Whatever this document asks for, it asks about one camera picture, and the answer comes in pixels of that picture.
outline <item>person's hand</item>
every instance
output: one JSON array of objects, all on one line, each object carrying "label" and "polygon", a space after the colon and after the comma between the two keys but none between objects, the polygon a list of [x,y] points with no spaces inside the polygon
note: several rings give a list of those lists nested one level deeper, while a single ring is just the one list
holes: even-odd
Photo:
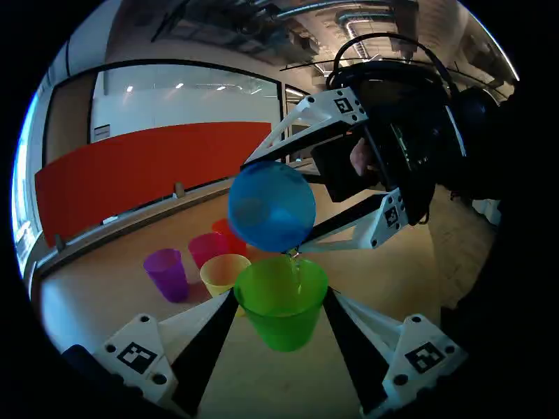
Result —
[{"label": "person's hand", "polygon": [[372,165],[372,150],[369,144],[365,142],[365,138],[361,138],[355,144],[349,155],[349,160],[359,176],[365,176],[370,171],[376,171]]}]

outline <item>plastic cup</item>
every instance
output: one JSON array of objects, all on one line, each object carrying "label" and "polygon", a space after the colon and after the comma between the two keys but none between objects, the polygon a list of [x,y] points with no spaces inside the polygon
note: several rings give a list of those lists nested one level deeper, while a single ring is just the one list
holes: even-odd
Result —
[{"label": "plastic cup", "polygon": [[188,243],[188,250],[198,269],[215,256],[229,253],[227,238],[220,233],[208,233],[195,237]]},{"label": "plastic cup", "polygon": [[265,251],[288,251],[301,244],[315,216],[314,195],[305,178],[276,161],[248,166],[229,191],[233,232]]},{"label": "plastic cup", "polygon": [[187,299],[187,276],[178,250],[161,249],[152,253],[145,259],[144,269],[168,301]]},{"label": "plastic cup", "polygon": [[229,251],[238,255],[247,255],[247,244],[238,238],[231,228],[227,219],[221,219],[212,224],[212,230],[216,233],[221,233],[227,238]]},{"label": "plastic cup", "polygon": [[234,292],[262,340],[289,352],[310,340],[327,288],[328,278],[316,263],[280,256],[243,270]]},{"label": "plastic cup", "polygon": [[[212,297],[217,297],[231,289],[239,274],[249,265],[250,260],[241,255],[216,256],[204,263],[200,269],[200,278]],[[242,316],[244,313],[239,307],[236,315]]]}]

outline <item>orange partition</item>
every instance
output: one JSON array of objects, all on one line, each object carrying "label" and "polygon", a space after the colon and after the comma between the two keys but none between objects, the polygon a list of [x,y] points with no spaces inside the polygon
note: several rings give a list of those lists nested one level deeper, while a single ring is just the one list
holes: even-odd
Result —
[{"label": "orange partition", "polygon": [[174,192],[234,176],[270,133],[267,122],[153,128],[81,147],[37,172],[37,206],[50,246]]}]

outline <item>white bracket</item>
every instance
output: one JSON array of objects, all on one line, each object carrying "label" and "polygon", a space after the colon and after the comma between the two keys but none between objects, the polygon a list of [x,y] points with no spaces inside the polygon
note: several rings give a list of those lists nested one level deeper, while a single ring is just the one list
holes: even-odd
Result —
[{"label": "white bracket", "polygon": [[173,362],[191,339],[221,307],[228,293],[157,323],[138,314],[93,353],[97,361],[123,384],[150,402],[183,417],[189,416],[173,402],[178,381]]},{"label": "white bracket", "polygon": [[[280,141],[282,133],[298,119],[310,124],[310,126],[291,137]],[[252,152],[245,163],[259,159],[266,154],[275,151],[293,141],[297,141],[319,129],[326,128],[335,122],[345,122],[354,125],[368,119],[365,110],[361,107],[359,100],[349,87],[337,90],[322,91],[317,94],[306,96],[297,104],[262,143]]]},{"label": "white bracket", "polygon": [[[400,189],[396,188],[384,196],[380,207],[375,211],[300,245],[298,250],[300,252],[305,252],[376,249],[407,225],[408,220],[405,204]],[[354,226],[355,229],[349,240],[319,243],[327,237],[338,234]]]},{"label": "white bracket", "polygon": [[388,398],[366,416],[361,411],[367,419],[413,402],[421,390],[434,388],[439,377],[452,374],[467,359],[461,347],[420,314],[400,323],[339,293],[335,295],[389,364],[382,381]]}]

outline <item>green cup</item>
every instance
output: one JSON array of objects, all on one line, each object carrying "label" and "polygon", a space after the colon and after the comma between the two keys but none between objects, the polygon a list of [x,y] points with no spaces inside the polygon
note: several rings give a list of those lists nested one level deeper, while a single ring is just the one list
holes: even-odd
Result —
[{"label": "green cup", "polygon": [[289,352],[310,340],[327,289],[328,278],[316,263],[279,256],[243,270],[234,292],[262,340]]}]

